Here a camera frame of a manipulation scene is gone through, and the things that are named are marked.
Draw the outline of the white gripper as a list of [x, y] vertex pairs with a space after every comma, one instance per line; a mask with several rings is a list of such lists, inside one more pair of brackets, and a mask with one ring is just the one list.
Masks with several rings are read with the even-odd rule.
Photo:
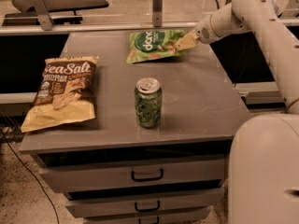
[[204, 44], [211, 44], [218, 40], [218, 36], [214, 33], [211, 25], [211, 15], [200, 20], [194, 28], [194, 31], [188, 32], [180, 38], [175, 48], [177, 51], [191, 49], [197, 45], [198, 40]]

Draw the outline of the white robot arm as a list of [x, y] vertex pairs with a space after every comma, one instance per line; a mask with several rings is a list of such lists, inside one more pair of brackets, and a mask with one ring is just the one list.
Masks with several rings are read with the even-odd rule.
[[247, 83], [274, 84], [282, 113], [255, 116], [240, 126], [229, 155], [228, 224], [299, 224], [298, 38], [278, 18], [276, 0], [231, 0], [177, 42], [177, 49], [250, 32], [263, 63]]

